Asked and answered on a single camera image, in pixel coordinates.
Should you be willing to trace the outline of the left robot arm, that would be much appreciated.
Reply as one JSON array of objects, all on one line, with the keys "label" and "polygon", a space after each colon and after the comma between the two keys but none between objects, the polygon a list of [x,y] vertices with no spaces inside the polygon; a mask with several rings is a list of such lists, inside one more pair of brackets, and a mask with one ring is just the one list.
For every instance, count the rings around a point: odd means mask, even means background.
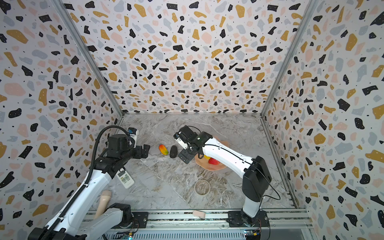
[{"label": "left robot arm", "polygon": [[112,204],[106,212],[81,228],[84,217],[110,181],[131,159],[145,159],[150,146],[138,146],[135,138],[118,134],[109,137],[108,147],[92,156],[87,177],[64,207],[42,228],[34,228],[29,240],[96,240],[111,228],[132,227],[136,221],[130,205]]}]

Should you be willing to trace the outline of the clear round lid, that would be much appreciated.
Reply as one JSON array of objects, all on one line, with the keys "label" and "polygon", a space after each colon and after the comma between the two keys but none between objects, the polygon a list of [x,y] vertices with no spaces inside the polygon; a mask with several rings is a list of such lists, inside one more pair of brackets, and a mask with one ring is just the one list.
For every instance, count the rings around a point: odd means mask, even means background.
[{"label": "clear round lid", "polygon": [[211,185],[207,180],[198,180],[194,185],[194,190],[199,196],[207,195],[211,190]]}]

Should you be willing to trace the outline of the pink eraser block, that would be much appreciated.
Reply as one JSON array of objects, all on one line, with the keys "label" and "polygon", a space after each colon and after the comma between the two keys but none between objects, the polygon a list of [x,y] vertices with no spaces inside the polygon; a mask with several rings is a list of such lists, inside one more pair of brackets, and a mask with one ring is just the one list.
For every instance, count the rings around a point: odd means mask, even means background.
[{"label": "pink eraser block", "polygon": [[199,219],[205,219],[206,218],[206,213],[198,210],[193,211],[193,216]]}]

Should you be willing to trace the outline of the dark fake avocado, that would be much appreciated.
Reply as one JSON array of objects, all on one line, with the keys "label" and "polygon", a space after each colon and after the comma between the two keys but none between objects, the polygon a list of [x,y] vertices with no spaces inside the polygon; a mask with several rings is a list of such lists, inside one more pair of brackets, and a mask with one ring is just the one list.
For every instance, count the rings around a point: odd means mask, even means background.
[{"label": "dark fake avocado", "polygon": [[170,153],[169,153],[169,156],[171,159],[175,159],[178,155],[178,148],[176,145],[173,145],[171,147],[171,150],[170,150]]}]

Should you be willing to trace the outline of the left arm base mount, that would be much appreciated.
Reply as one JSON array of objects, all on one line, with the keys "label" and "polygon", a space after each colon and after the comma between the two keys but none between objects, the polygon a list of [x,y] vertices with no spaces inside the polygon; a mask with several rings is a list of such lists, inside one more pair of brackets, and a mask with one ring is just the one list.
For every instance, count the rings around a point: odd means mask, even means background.
[{"label": "left arm base mount", "polygon": [[112,229],[136,230],[145,229],[149,219],[149,212],[132,212],[130,216],[123,215],[122,221]]}]

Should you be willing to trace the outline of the aluminium front rail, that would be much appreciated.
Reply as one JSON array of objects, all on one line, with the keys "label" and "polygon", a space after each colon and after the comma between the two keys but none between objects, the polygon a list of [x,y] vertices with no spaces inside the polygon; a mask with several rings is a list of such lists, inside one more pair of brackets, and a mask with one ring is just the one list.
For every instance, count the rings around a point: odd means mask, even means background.
[{"label": "aluminium front rail", "polygon": [[[226,222],[229,211],[203,210],[205,219],[193,216],[192,210],[143,210],[149,212],[145,229],[110,229],[102,236],[111,240],[315,240],[315,231],[304,210],[266,209],[269,227],[231,228]],[[95,212],[86,214],[81,228],[94,220]]]}]

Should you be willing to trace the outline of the pink scalloped fruit bowl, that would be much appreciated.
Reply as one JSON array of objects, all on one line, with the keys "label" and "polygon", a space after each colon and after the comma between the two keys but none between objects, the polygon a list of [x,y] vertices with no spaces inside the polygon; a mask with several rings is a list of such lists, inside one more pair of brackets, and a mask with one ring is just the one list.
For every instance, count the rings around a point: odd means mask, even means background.
[{"label": "pink scalloped fruit bowl", "polygon": [[195,162],[200,167],[211,172],[227,168],[227,166],[222,164],[220,161],[206,155],[202,155],[200,157],[199,155],[196,155]]}]

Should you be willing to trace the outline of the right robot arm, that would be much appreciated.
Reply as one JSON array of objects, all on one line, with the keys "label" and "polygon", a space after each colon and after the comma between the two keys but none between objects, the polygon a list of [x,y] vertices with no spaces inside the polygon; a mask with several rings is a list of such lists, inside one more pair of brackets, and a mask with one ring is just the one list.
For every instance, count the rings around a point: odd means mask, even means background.
[{"label": "right robot arm", "polygon": [[183,126],[174,134],[174,139],[183,148],[178,157],[189,164],[195,156],[211,157],[235,172],[242,179],[242,191],[245,203],[243,215],[253,219],[258,214],[265,191],[269,188],[272,177],[265,160],[257,156],[251,158],[242,155],[220,143],[212,135],[195,133],[189,126]]}]

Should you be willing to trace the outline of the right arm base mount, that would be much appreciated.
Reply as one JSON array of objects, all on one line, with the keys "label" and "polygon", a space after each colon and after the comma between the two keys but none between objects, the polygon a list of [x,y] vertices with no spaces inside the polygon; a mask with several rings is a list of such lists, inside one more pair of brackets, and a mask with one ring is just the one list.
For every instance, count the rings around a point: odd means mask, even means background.
[{"label": "right arm base mount", "polygon": [[259,227],[270,226],[267,213],[263,210],[258,211],[256,216],[253,218],[246,215],[242,210],[229,211],[226,222],[229,223],[231,228],[235,228],[235,227],[259,228]]}]

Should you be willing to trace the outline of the red fake strawberry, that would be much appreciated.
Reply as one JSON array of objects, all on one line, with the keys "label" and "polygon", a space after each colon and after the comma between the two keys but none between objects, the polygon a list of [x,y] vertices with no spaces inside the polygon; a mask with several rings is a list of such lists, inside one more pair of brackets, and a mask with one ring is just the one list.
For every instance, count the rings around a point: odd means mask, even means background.
[{"label": "red fake strawberry", "polygon": [[214,158],[210,158],[209,161],[208,161],[208,163],[209,163],[210,165],[214,165],[214,166],[217,166],[217,165],[220,164],[220,162],[219,162],[218,160],[214,159]]}]

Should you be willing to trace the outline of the red yellow fake mango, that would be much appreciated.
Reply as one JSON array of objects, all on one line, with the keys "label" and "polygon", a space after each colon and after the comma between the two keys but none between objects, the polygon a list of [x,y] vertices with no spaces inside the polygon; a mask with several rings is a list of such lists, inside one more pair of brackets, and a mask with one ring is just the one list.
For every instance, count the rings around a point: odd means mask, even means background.
[{"label": "red yellow fake mango", "polygon": [[164,156],[167,156],[169,154],[168,149],[164,145],[159,145],[159,151]]}]

